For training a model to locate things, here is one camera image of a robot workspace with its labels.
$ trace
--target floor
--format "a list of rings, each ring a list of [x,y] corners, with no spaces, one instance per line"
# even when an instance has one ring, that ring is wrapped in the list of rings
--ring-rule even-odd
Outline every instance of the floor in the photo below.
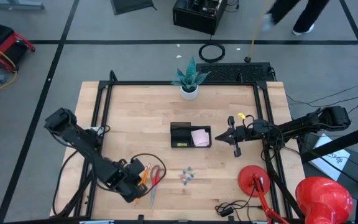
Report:
[[[0,91],[0,206],[15,166],[24,163],[0,221],[49,216],[64,148],[42,126],[56,109],[75,109],[81,82],[105,80],[111,69],[119,80],[172,80],[174,69],[185,68],[192,55],[201,62],[201,42],[193,40],[209,40],[210,35],[174,26],[174,3],[154,0],[157,11],[150,7],[120,16],[113,14],[110,0],[48,0],[43,11],[0,9],[0,24],[36,48],[21,62],[14,84]],[[243,61],[263,5],[261,0],[240,0],[237,12],[224,13],[212,36],[226,48],[221,62]],[[311,101],[358,84],[358,1],[330,1],[312,33],[294,36],[292,25],[305,5],[300,2],[273,30],[259,35],[265,41],[257,42],[252,61],[270,62],[292,98]],[[204,54],[213,57],[219,51],[206,48]],[[358,88],[316,105],[355,96]],[[358,99],[339,103],[348,110],[357,104]],[[290,105],[294,118],[312,110]],[[335,134],[358,129],[358,109],[350,117],[351,127]],[[351,149],[358,152],[358,145]]]

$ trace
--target person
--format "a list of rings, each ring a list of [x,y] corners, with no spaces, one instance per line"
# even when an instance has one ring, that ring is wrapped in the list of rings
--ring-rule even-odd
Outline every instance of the person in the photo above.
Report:
[[[300,0],[276,0],[272,8],[264,15],[262,31],[270,30],[278,24]],[[292,32],[295,35],[307,34],[314,29],[314,22],[329,0],[308,0],[305,10],[295,23]]]

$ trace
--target red lamp base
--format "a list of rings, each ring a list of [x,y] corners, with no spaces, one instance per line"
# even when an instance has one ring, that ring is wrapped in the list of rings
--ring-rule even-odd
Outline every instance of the red lamp base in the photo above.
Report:
[[[244,167],[238,177],[240,189],[247,195],[252,197],[258,197],[258,192],[254,190],[254,182],[252,176],[256,175],[258,178],[262,178],[263,194],[266,194],[270,188],[270,179],[266,171],[259,166],[246,166]]]

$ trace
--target yellow tag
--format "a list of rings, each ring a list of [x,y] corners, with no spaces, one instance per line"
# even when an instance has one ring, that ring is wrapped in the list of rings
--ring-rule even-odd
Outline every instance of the yellow tag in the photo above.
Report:
[[[242,119],[246,119],[246,116],[243,113],[238,113],[238,116],[240,116]]]

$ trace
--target scissors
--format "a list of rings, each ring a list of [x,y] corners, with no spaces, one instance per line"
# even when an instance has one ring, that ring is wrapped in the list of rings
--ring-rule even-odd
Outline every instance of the scissors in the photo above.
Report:
[[[152,189],[152,198],[150,201],[150,206],[153,208],[155,193],[157,192],[157,183],[160,181],[161,177],[165,174],[165,169],[161,169],[159,165],[153,166],[150,177],[152,179],[152,185],[155,186]]]

